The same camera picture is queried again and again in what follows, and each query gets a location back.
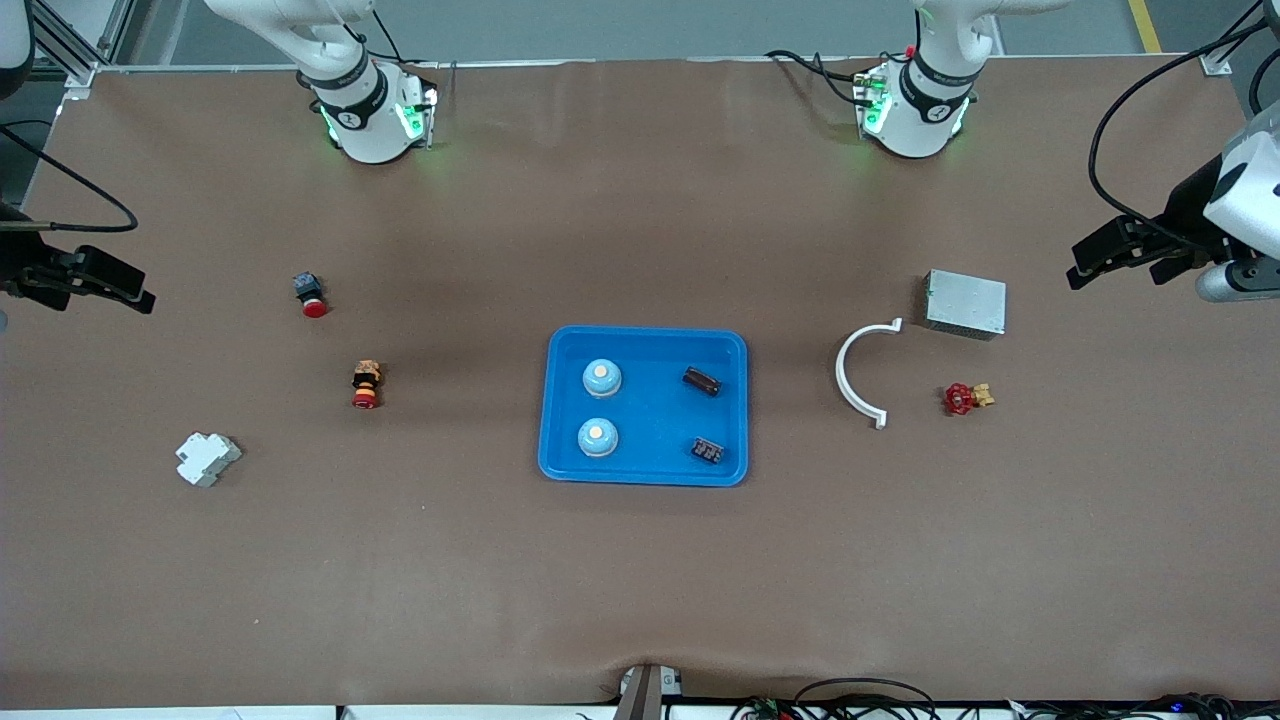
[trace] brown table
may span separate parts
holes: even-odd
[[[100,76],[50,151],[138,213],[93,242],[159,302],[4,302],[0,702],[572,702],[639,661],[690,693],[1280,694],[1276,305],[1062,277],[1112,215],[1093,124],[1158,61],[993,61],[924,161],[763,63],[440,73],[436,149],[388,167],[332,150],[289,73]],[[1239,124],[1187,68],[1102,173],[1156,209]],[[95,202],[46,168],[28,210]],[[836,347],[934,266],[1006,281],[1009,334],[860,343],[876,432]],[[301,316],[301,270],[330,316]],[[746,480],[541,477],[570,323],[739,331]],[[376,411],[348,405],[361,357]],[[998,405],[946,416],[957,380]],[[244,448],[211,489],[174,473],[192,430]]]

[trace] round blue object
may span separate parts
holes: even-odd
[[[622,387],[622,370],[612,360],[591,360],[582,370],[582,386],[595,397],[609,397]]]
[[[618,447],[618,429],[604,418],[591,418],[577,430],[577,446],[588,457],[604,457]]]

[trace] blue tray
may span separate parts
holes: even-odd
[[[593,397],[582,370],[613,360],[622,387]],[[710,397],[681,378],[690,366],[721,380]],[[618,428],[618,447],[588,457],[577,430],[591,418]],[[690,454],[695,438],[724,448],[718,464]],[[746,343],[730,331],[567,325],[547,351],[538,465],[556,480],[653,486],[736,486],[746,475]]]

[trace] silver box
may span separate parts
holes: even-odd
[[[929,270],[924,278],[924,325],[977,340],[1005,334],[1005,283]]]

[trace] white connector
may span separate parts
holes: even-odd
[[[218,482],[218,473],[239,460],[241,451],[225,436],[191,433],[175,455],[182,460],[178,474],[197,488],[207,488]]]

